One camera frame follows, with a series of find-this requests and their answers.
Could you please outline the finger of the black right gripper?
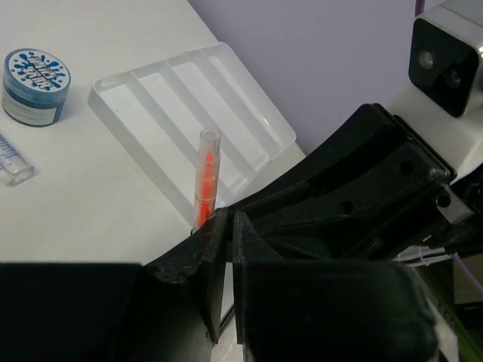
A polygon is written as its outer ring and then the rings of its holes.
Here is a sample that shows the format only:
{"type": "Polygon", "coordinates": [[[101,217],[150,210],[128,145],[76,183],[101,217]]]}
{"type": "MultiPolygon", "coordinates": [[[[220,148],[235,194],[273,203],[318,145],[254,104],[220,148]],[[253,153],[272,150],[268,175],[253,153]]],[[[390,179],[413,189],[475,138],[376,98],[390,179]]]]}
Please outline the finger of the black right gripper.
{"type": "Polygon", "coordinates": [[[296,254],[370,259],[371,236],[386,217],[379,215],[249,215],[260,236],[296,254]]]}
{"type": "Polygon", "coordinates": [[[364,104],[315,151],[229,214],[378,215],[396,201],[392,175],[415,131],[379,104],[364,104]]]}

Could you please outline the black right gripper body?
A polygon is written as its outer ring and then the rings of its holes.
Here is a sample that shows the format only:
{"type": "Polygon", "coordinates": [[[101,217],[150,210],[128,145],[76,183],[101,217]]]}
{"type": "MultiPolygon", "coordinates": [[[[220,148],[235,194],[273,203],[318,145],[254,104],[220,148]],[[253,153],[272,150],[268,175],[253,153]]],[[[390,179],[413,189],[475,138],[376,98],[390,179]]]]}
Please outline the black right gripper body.
{"type": "Polygon", "coordinates": [[[474,248],[474,173],[456,172],[426,144],[409,143],[392,174],[402,185],[396,201],[377,214],[386,217],[374,230],[369,258],[391,259],[408,247],[443,247],[451,253],[474,248]]]}

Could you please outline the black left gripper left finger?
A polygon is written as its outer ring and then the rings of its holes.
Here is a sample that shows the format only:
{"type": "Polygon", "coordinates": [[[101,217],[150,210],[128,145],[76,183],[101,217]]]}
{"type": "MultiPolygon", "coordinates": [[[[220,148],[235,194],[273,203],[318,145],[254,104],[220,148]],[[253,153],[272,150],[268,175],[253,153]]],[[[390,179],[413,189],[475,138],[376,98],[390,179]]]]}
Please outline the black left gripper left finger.
{"type": "Polygon", "coordinates": [[[213,345],[220,338],[229,209],[143,267],[143,345],[213,345]]]}

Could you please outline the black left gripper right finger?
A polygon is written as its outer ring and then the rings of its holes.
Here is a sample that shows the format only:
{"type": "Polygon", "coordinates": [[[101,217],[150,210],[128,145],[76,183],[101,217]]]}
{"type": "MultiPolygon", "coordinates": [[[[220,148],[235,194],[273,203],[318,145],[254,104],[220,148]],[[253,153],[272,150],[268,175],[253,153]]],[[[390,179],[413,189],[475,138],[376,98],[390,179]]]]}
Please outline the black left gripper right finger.
{"type": "Polygon", "coordinates": [[[237,339],[243,345],[313,344],[313,262],[285,259],[235,216],[233,268],[237,339]]]}

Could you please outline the orange highlighter pen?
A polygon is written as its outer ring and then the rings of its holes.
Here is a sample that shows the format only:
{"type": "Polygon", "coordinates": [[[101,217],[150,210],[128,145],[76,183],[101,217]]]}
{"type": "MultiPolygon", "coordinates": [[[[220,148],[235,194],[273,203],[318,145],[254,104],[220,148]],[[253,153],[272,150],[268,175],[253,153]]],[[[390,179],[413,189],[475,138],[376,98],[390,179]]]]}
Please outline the orange highlighter pen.
{"type": "Polygon", "coordinates": [[[197,231],[215,210],[220,172],[221,134],[215,129],[200,133],[195,175],[193,231],[197,231]]]}

